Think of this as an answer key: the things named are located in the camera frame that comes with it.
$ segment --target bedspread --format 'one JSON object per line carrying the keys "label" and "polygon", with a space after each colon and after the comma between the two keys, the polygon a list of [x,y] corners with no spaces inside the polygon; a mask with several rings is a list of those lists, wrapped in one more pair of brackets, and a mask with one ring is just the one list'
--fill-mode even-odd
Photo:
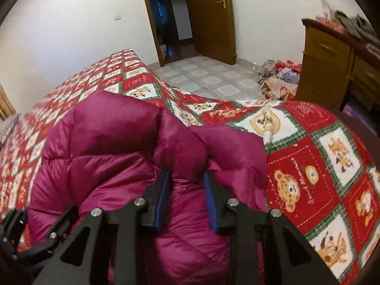
{"label": "bedspread", "polygon": [[[380,237],[380,175],[362,142],[343,123],[308,103],[192,95],[161,80],[132,50],[70,77],[20,118],[0,151],[2,214],[28,205],[49,131],[96,90],[165,107],[185,125],[227,124],[262,136],[268,208],[283,211],[342,284],[368,260]],[[26,230],[20,248],[29,246]]]}

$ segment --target door lock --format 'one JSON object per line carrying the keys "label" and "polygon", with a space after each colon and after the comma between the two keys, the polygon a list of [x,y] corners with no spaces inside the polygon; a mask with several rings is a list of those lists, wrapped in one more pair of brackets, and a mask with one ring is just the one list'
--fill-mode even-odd
{"label": "door lock", "polygon": [[223,8],[226,8],[226,0],[216,1],[215,3],[223,3]]}

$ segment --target white wall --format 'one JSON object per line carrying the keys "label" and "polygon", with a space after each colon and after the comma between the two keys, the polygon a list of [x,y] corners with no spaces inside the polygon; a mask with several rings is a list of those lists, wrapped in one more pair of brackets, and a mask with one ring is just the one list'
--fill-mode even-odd
{"label": "white wall", "polygon": [[173,4],[179,39],[192,38],[193,34],[191,32],[190,16],[186,0],[171,0],[171,2]]}
{"label": "white wall", "polygon": [[0,82],[24,113],[69,76],[126,48],[146,64],[158,61],[144,0],[18,0],[0,26]]}
{"label": "white wall", "polygon": [[[364,15],[354,0],[328,0],[348,16]],[[302,62],[305,27],[301,18],[323,15],[320,0],[233,0],[239,58]]]}

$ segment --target purple puffer jacket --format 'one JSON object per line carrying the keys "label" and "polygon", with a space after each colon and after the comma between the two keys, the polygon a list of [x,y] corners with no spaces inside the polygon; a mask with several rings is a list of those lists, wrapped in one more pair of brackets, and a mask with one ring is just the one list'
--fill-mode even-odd
{"label": "purple puffer jacket", "polygon": [[71,205],[81,221],[94,207],[119,209],[141,197],[160,168],[170,169],[173,186],[162,233],[143,245],[149,284],[225,284],[229,239],[210,228],[201,177],[215,171],[235,198],[265,210],[262,138],[187,127],[166,109],[104,91],[50,132],[28,211],[33,245]]}

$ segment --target silver bolt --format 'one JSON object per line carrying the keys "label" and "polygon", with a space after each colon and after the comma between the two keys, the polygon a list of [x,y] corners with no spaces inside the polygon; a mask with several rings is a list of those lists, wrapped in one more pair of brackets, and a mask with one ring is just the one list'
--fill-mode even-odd
{"label": "silver bolt", "polygon": [[100,209],[100,208],[93,208],[93,209],[91,210],[91,215],[92,215],[93,217],[98,217],[98,216],[100,216],[100,215],[101,215],[101,209]]}
{"label": "silver bolt", "polygon": [[144,198],[142,198],[142,197],[139,197],[139,198],[136,198],[135,200],[134,200],[134,204],[136,205],[136,206],[140,206],[140,205],[145,205],[145,199]]}
{"label": "silver bolt", "polygon": [[231,207],[236,207],[240,202],[236,198],[230,198],[227,204]]}
{"label": "silver bolt", "polygon": [[280,217],[282,215],[282,212],[279,209],[272,209],[271,210],[271,215],[273,217]]}

